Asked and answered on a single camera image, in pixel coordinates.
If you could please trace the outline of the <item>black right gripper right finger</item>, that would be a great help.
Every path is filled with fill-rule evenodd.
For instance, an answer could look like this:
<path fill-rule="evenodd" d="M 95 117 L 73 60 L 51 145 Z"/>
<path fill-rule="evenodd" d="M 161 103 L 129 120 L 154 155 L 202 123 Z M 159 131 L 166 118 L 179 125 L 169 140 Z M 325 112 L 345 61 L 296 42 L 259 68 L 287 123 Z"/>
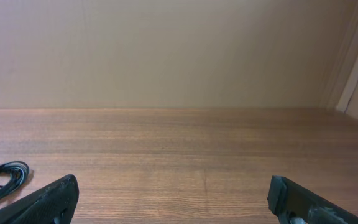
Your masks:
<path fill-rule="evenodd" d="M 283 176 L 272 176 L 269 210 L 280 224 L 358 224 L 358 217 Z"/>

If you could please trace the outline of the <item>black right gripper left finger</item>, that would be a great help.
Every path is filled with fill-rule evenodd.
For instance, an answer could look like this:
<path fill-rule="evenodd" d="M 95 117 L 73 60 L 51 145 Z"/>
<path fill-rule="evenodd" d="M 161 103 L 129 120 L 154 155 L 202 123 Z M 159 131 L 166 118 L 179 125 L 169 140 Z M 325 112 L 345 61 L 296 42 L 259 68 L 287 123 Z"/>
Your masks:
<path fill-rule="evenodd" d="M 70 224 L 78 199 L 77 179 L 68 174 L 0 209 L 0 224 Z"/>

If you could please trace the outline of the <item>black USB-A cable blue plug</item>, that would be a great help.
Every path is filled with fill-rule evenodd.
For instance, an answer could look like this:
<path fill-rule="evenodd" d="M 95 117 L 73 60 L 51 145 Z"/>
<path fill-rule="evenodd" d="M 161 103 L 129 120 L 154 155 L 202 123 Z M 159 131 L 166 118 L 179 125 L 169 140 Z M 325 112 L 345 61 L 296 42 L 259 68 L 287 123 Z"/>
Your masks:
<path fill-rule="evenodd" d="M 25 184 L 30 174 L 30 169 L 23 161 L 12 161 L 0 164 L 0 174 L 8 174 L 10 176 L 7 184 L 0 185 L 0 199 L 2 199 Z"/>

